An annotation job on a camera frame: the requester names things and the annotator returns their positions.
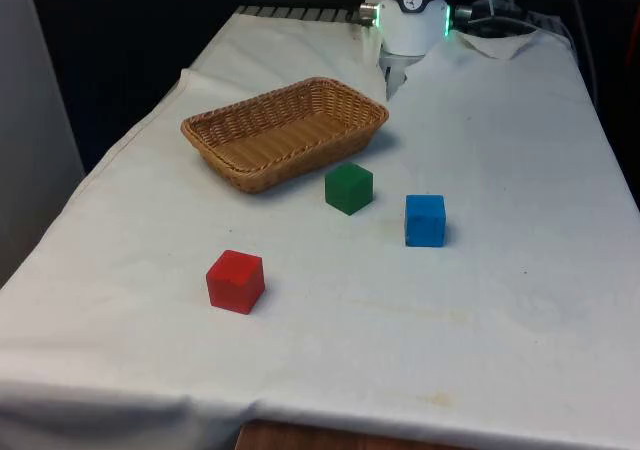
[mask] white robot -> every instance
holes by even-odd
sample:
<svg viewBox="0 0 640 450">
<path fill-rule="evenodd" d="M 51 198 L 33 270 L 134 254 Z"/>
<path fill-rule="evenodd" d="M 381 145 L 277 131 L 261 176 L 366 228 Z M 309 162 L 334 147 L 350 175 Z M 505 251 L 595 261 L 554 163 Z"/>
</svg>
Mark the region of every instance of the white robot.
<svg viewBox="0 0 640 450">
<path fill-rule="evenodd" d="M 382 31 L 383 48 L 393 55 L 425 55 L 448 31 L 444 0 L 366 0 L 361 13 Z"/>
</svg>

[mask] blue cube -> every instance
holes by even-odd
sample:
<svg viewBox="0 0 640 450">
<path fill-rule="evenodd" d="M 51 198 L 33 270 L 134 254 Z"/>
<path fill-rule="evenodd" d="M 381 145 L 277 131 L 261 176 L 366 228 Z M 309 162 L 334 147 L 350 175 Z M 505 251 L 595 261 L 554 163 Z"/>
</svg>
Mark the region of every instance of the blue cube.
<svg viewBox="0 0 640 450">
<path fill-rule="evenodd" d="M 407 195 L 404 233 L 408 247 L 442 247 L 447 217 L 442 195 Z"/>
</svg>

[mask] white tablecloth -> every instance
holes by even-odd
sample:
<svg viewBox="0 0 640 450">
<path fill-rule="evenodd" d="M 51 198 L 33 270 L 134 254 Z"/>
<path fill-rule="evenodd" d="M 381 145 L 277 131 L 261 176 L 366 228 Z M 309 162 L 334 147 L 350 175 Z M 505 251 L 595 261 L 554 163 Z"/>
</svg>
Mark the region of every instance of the white tablecloth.
<svg viewBox="0 0 640 450">
<path fill-rule="evenodd" d="M 253 418 L 640 448 L 640 219 L 561 42 L 412 67 L 353 217 L 323 172 L 240 194 L 180 134 L 309 75 L 381 98 L 358 36 L 235 16 L 110 151 L 0 291 L 0 448 L 221 448 Z M 408 193 L 445 195 L 445 248 L 404 246 Z M 209 305 L 226 249 L 264 259 L 250 316 Z"/>
</svg>

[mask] wicker basket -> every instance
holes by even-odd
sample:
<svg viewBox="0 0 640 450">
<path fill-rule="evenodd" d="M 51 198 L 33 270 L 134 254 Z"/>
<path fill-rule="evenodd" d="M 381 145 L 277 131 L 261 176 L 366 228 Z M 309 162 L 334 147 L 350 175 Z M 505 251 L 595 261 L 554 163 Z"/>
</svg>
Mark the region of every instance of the wicker basket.
<svg viewBox="0 0 640 450">
<path fill-rule="evenodd" d="M 259 193 L 359 152 L 388 118 L 346 85 L 310 78 L 188 118 L 182 133 L 232 185 Z"/>
</svg>

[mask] stain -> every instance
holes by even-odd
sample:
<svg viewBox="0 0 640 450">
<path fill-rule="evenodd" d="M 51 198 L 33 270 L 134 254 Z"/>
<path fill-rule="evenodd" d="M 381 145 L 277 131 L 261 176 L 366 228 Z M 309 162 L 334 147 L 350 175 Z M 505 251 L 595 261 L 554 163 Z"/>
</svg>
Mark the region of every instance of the stain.
<svg viewBox="0 0 640 450">
<path fill-rule="evenodd" d="M 435 405 L 437 407 L 442 407 L 442 408 L 453 407 L 453 399 L 449 394 L 444 392 L 434 393 L 433 395 L 424 395 L 422 397 L 418 397 L 418 400 L 420 400 L 421 402 L 428 403 L 430 405 Z"/>
<path fill-rule="evenodd" d="M 450 310 L 449 312 L 437 312 L 428 308 L 411 308 L 411 307 L 397 307 L 394 305 L 387 305 L 373 300 L 345 300 L 352 305 L 359 305 L 361 307 L 367 307 L 374 310 L 379 310 L 386 313 L 396 313 L 399 315 L 411 315 L 417 318 L 425 318 L 429 320 L 446 320 L 454 323 L 467 323 L 469 317 L 466 313 L 457 310 Z"/>
</svg>

